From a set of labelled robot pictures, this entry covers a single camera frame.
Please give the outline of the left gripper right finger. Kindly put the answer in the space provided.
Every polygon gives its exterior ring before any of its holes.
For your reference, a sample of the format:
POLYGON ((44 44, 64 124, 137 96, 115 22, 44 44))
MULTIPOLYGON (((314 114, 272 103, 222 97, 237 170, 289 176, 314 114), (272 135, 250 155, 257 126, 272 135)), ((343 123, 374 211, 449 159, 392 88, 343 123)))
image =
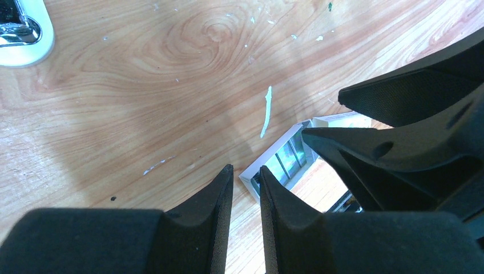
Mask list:
POLYGON ((483 251, 439 212, 322 213, 260 168, 267 273, 482 273, 483 251))

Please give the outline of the white staple box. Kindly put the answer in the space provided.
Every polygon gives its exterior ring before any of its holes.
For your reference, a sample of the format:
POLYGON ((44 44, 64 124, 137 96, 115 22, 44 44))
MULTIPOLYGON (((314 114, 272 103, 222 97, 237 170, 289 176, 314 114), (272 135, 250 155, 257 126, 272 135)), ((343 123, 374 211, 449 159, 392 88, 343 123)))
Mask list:
POLYGON ((371 128, 372 119, 355 111, 313 117, 312 127, 371 128))

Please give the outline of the small white stapler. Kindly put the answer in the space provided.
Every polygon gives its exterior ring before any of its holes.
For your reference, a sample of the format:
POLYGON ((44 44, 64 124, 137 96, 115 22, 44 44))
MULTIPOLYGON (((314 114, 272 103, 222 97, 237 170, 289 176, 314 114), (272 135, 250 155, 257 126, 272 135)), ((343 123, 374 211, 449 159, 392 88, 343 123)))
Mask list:
POLYGON ((27 67, 47 58, 55 31, 43 0, 1 1, 1 66, 27 67))

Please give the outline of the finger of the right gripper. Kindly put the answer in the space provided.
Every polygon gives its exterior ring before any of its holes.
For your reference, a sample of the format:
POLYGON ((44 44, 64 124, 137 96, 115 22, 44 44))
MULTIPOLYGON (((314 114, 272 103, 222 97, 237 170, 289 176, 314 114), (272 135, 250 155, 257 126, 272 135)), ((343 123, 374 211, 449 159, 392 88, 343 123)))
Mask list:
POLYGON ((483 87, 402 127, 310 128, 304 142, 366 211, 443 211, 483 238, 483 87))
POLYGON ((483 84, 483 29, 384 75, 342 88, 338 102, 392 127, 427 119, 483 84))

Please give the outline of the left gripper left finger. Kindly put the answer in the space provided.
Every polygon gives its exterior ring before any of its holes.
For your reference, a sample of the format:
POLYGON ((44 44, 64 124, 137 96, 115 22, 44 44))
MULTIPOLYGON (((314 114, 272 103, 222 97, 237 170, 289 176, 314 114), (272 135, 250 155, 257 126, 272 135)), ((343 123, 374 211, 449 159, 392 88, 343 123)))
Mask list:
POLYGON ((169 211, 40 208, 1 245, 2 273, 223 273, 233 167, 169 211))

